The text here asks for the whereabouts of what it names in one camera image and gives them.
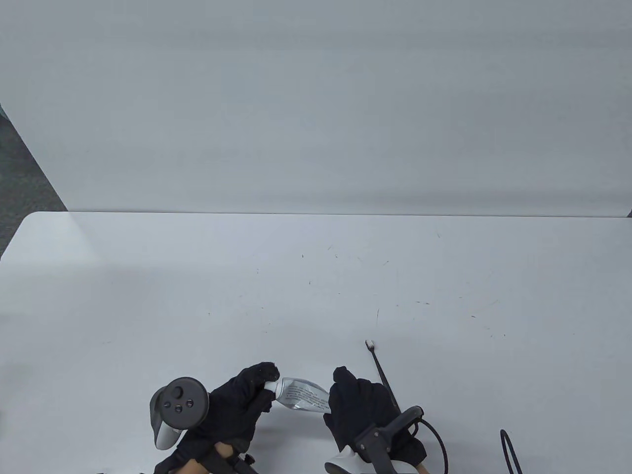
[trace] cable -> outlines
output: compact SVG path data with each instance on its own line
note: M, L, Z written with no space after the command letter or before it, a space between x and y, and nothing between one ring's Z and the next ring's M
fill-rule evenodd
M419 419L419 422L422 425L426 426L426 428L428 428L432 432L432 434L435 435L435 438L437 438L437 441L439 441L439 445L441 447L441 453L443 454L443 466L444 466L443 473L447 474L447 450L446 450L446 445L443 444L443 440L441 439L441 436L439 436L439 433L437 433L437 430L434 428L434 426L429 424L429 422L427 422L423 418Z
M501 430L501 444L502 444L502 452L505 455L505 462L507 463L507 469L509 470L509 474L514 474L513 469L511 468L511 463L509 462L509 453L507 452L507 447L509 446L509 451L511 452L511 459L513 460L514 466L516 467L517 474L522 474L522 469L520 468L520 463L518 462L518 457L516 456L516 451L513 449L513 445L511 443L511 439L505 430Z

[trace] toothpaste tube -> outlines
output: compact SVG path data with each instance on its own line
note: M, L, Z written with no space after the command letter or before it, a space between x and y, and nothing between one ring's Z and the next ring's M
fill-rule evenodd
M309 380L283 377L278 382L267 382L265 389L274 392L276 401L292 410L331 413L329 393Z

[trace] gloved hand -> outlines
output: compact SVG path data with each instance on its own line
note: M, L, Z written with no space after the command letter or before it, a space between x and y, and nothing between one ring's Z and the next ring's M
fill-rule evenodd
M399 415L382 384L356 379L346 367L334 371L334 382L329 391L331 415L326 413L323 419L340 451L347 445L356 451L356 437L372 423L382 428ZM426 450L421 441L403 430L393 437L390 457L417 467L426 458Z
M245 368L221 387L209 393L209 412L204 421L187 431L175 452L159 463L155 474L167 473L195 459L208 471L225 470L218 466L215 443L229 444L237 453L245 453L255 435L255 425L263 412L269 412L274 393L264 390L266 382L279 379L272 362Z

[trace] toothbrush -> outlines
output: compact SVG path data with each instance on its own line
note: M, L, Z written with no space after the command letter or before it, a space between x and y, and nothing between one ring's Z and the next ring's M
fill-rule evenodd
M393 390L391 389L391 386L389 385L389 381L386 380L386 375L384 375L384 371L382 370L380 361L378 361L377 356L375 355L375 343L371 339L367 339L366 341L364 341L364 343L367 345L367 349L369 350L369 352L371 352L371 355L373 356L373 360L375 361L375 366L377 367L377 371L380 373L380 379L382 380L382 385L386 387L386 389L388 390L389 395L391 396L391 401L393 403L393 406L397 408L398 412L401 413L401 410L399 409L399 405L397 404L397 400L395 400L395 395L393 394Z

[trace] floor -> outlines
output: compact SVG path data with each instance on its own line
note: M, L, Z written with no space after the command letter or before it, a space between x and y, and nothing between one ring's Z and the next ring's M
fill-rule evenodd
M0 115L0 256L22 219L66 210L11 122Z

